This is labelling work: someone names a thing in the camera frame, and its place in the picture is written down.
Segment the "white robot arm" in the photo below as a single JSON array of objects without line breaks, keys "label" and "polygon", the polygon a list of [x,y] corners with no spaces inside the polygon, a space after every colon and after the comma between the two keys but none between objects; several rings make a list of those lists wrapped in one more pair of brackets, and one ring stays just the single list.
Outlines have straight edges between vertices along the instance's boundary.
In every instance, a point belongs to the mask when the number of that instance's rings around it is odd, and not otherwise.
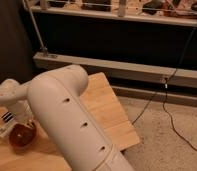
[{"label": "white robot arm", "polygon": [[0,84],[0,106],[19,122],[35,116],[73,171],[135,171],[80,101],[88,73],[79,65],[50,70],[20,84]]}]

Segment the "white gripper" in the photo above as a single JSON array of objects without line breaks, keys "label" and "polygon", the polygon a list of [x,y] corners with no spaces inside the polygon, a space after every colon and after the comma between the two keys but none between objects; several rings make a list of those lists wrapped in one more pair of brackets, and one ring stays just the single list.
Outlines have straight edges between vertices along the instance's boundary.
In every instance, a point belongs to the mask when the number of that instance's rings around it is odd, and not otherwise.
[{"label": "white gripper", "polygon": [[33,121],[33,114],[26,100],[9,105],[8,110],[18,123],[27,124]]}]

